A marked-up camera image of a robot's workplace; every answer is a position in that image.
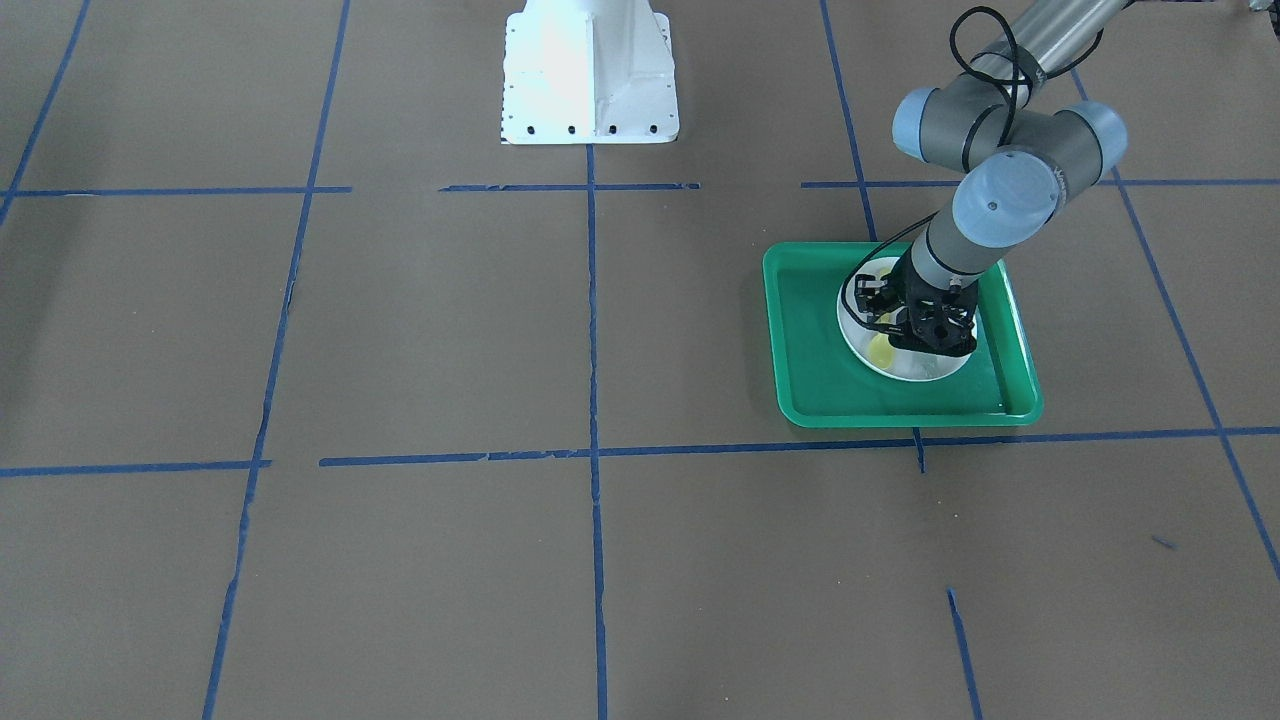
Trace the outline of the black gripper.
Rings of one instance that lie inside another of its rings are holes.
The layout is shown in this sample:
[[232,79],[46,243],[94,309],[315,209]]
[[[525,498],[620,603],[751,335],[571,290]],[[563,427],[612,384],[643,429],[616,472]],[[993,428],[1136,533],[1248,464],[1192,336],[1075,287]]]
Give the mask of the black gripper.
[[895,310],[892,347],[915,354],[966,357],[975,352],[979,283],[951,283],[940,290],[925,282],[911,263],[897,263],[890,272],[890,297]]

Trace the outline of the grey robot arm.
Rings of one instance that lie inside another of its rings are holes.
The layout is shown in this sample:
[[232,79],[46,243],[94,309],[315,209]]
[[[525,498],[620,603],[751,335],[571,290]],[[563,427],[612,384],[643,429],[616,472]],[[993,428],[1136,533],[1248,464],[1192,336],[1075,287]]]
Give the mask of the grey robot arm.
[[909,228],[909,250],[890,273],[847,278],[845,314],[902,351],[965,357],[977,350],[979,279],[1066,205],[1096,186],[1129,146],[1124,119],[1082,101],[1052,114],[1030,102],[1098,46],[1125,1],[1036,1],[1015,19],[991,6],[963,13],[998,26],[959,76],[918,88],[899,105],[897,149],[963,174],[950,201]]

